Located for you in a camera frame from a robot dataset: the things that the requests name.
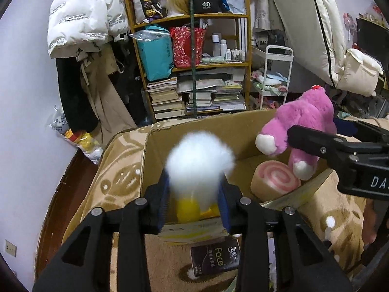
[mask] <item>bookshelf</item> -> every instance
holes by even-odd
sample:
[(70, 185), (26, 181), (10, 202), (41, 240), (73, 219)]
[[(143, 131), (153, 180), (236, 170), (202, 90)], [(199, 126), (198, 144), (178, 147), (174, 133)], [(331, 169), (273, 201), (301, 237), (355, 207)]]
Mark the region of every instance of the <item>bookshelf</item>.
[[(145, 26), (149, 25), (149, 23), (140, 23), (137, 24), (135, 21), (135, 13), (133, 9), (133, 5), (131, 0), (124, 0), (125, 5), (126, 5), (126, 13), (127, 13), (127, 18), (128, 18), (128, 23), (130, 27), (131, 33), (135, 33), (139, 30), (142, 30), (145, 28)], [(251, 58), (252, 58), (252, 53), (251, 53), (251, 15), (250, 15), (250, 0), (244, 0), (245, 2), (245, 8), (246, 8), (246, 14), (232, 14), (232, 13), (204, 13), (204, 14), (194, 14), (195, 18), (227, 18), (227, 19), (233, 19), (235, 20), (235, 32), (236, 35), (229, 35), (229, 36), (222, 36), (223, 39), (228, 39), (228, 40), (235, 40), (236, 41), (236, 48), (240, 49), (246, 49), (246, 60), (244, 63), (221, 63), (221, 64), (200, 64), (196, 66), (196, 70), (200, 69), (211, 69), (211, 68), (227, 68), (227, 67), (235, 67), (235, 68), (245, 68), (246, 73), (245, 73), (245, 79), (244, 79), (244, 84), (243, 84), (243, 90), (242, 93), (245, 98), (245, 105), (248, 109), (248, 103), (249, 103), (249, 95), (250, 95), (250, 77), (251, 77)], [(244, 32), (240, 31), (239, 29), (239, 21), (241, 19), (244, 19), (246, 23), (246, 30)], [(176, 16), (176, 17), (167, 17), (167, 18), (161, 18), (158, 20), (152, 21), (150, 24), (165, 24), (169, 26), (180, 26), (180, 23), (186, 23), (190, 20), (190, 15), (181, 15), (181, 16)], [(245, 36), (245, 43), (246, 47), (240, 47), (240, 36)], [(147, 79), (146, 79), (146, 74), (143, 70), (143, 66), (141, 63), (141, 58), (139, 56), (139, 50), (138, 50), (138, 45), (137, 41), (135, 39), (132, 39), (134, 43), (134, 48), (135, 48), (135, 55), (137, 58), (138, 66), (139, 66), (139, 71), (141, 73), (141, 80), (143, 83), (143, 88), (146, 90), (147, 89)], [(184, 71), (190, 71), (192, 68), (173, 68), (172, 73), (175, 72), (184, 72)], [(152, 106), (151, 106), (151, 99), (149, 94), (146, 92), (146, 103), (148, 105), (148, 108), (150, 111), (153, 111)], [(220, 111), (212, 111), (209, 112), (209, 114), (215, 114)]]

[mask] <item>red bag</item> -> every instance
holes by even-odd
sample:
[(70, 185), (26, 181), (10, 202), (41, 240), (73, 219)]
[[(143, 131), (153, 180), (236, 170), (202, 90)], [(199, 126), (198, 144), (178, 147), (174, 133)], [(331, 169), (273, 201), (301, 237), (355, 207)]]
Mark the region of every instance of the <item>red bag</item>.
[[(172, 27), (170, 35), (173, 42), (173, 59), (177, 68), (190, 68), (192, 62), (191, 55), (191, 29), (186, 26)], [(195, 28), (194, 39), (196, 44), (196, 66), (200, 64), (205, 29)]]

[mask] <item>cream puffer coat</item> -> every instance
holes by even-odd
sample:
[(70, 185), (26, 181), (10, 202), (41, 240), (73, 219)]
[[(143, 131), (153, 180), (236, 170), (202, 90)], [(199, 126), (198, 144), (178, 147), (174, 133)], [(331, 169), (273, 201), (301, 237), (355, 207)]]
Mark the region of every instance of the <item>cream puffer coat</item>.
[(53, 0), (47, 45), (51, 58), (78, 57), (98, 52), (108, 42), (127, 33), (121, 0)]

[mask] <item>electrical socket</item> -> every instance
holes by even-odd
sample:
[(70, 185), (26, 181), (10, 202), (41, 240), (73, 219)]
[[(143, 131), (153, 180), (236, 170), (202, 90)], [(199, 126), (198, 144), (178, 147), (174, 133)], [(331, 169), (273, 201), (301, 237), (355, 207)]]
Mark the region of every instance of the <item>electrical socket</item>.
[(9, 253), (11, 256), (16, 257), (16, 246), (5, 240), (5, 252)]

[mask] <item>pink stuffed bear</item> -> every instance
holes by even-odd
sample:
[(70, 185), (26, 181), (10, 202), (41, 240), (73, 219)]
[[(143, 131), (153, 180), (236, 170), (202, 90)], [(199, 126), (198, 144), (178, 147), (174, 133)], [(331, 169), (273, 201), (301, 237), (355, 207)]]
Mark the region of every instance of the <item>pink stuffed bear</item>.
[[(298, 100), (277, 109), (275, 117), (258, 134), (255, 145), (265, 155), (277, 156), (287, 148), (287, 130), (293, 125), (336, 134), (334, 108), (324, 88), (315, 85)], [(316, 171), (318, 157), (292, 149), (289, 167), (301, 180), (309, 180)]]

